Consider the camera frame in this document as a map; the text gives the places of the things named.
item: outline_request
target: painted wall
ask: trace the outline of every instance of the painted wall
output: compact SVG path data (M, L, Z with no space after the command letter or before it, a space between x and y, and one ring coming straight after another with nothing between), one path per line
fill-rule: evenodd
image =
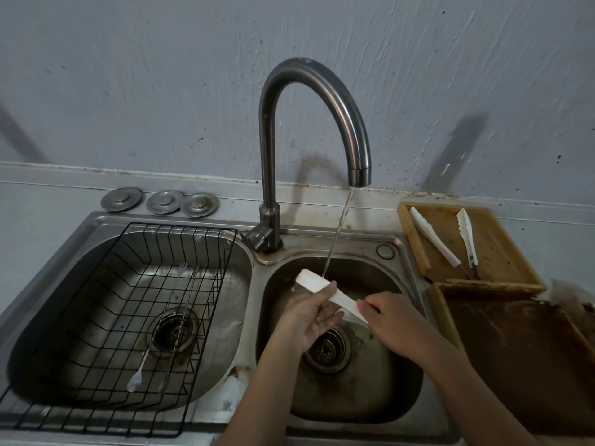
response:
M595 204L595 0L0 0L0 159L260 180L262 83L335 71L379 188ZM291 86L280 181L346 183Z

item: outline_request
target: black wire basket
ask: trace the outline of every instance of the black wire basket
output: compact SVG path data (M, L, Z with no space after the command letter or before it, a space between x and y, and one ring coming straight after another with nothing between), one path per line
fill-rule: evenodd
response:
M0 426L179 435L237 234L134 223L86 254L14 347Z

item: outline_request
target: round metal lid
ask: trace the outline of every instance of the round metal lid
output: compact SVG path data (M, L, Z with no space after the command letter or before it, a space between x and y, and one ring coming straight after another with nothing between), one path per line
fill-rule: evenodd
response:
M209 193L187 195L180 205L180 210L188 217L205 217L218 209L219 199Z
M101 199L101 208L112 213L128 211L143 199L143 192L138 188L119 188L105 194Z
M180 209L184 194L173 189L166 189L153 194L147 200L147 210L153 214L165 215Z

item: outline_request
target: hand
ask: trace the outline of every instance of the hand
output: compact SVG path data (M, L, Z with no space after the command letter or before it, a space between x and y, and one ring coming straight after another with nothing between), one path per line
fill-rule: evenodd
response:
M391 351L418 362L442 337L403 294L379 292L358 300L370 329Z
M337 283L315 294L298 294L287 302L275 330L283 331L291 338L297 339L301 354L314 344L314 341L331 329L343 317L341 308L328 300L337 291Z

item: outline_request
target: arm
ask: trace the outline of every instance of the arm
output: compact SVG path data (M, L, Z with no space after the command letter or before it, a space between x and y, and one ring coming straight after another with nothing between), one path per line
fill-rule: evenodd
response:
M467 444L537 445L458 349L404 295L369 295L365 301L358 300L358 308L386 347L414 361L430 376Z
M337 304L328 303L336 290L333 282L321 292L288 302L219 446L282 444L299 360L343 317Z

